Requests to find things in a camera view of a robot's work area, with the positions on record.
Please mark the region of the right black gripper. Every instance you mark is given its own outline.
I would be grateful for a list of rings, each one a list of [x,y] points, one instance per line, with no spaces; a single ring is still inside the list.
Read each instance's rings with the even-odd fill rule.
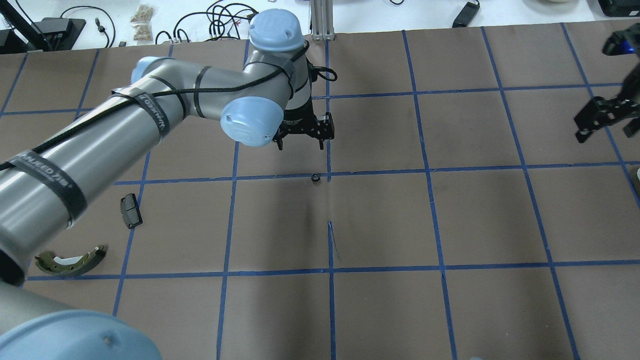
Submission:
[[[574,117],[576,137],[583,144],[592,134],[608,126],[630,119],[622,131],[633,138],[640,130],[640,66],[636,65],[624,78],[617,96],[611,99],[594,96]]]

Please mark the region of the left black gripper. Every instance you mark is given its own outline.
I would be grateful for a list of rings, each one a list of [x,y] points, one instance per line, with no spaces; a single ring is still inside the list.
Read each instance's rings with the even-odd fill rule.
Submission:
[[[278,130],[274,135],[274,143],[279,151],[284,148],[283,139],[288,135],[306,135],[318,140],[318,148],[325,150],[326,141],[335,138],[335,125],[331,112],[317,117],[314,113],[313,99],[309,98],[304,105],[295,109],[286,109]]]

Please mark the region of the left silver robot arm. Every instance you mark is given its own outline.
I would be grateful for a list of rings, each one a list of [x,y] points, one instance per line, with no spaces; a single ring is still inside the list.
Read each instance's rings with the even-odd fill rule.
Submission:
[[[218,121],[233,141],[282,146],[288,134],[334,138],[313,113],[313,69],[300,21],[268,9],[249,21],[242,71],[147,56],[130,85],[41,145],[1,165],[1,358],[160,360],[144,333],[117,317],[22,289],[30,260],[186,117]]]

